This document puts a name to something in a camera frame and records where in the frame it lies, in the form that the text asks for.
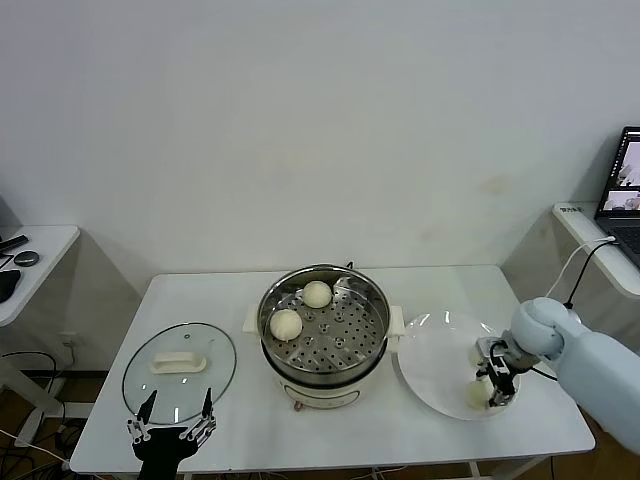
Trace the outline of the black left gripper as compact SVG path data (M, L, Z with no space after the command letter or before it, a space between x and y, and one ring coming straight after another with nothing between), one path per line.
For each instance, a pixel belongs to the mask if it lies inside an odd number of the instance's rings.
M216 429L211 389L206 391L200 418L185 432L183 429L152 429L148 433L147 425L156 396L157 391L153 390L134 417L127 421L134 455L142 462L138 479L175 480L179 464L195 455L198 446L202 446Z

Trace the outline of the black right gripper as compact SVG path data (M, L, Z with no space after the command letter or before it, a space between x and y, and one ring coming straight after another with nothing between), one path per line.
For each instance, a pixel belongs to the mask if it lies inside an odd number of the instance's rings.
M494 388L489 397L488 406L490 408L504 407L511 402L516 392L515 374L509 369L503 356L487 357L485 364L486 367L476 371L476 380L487 381L490 379Z

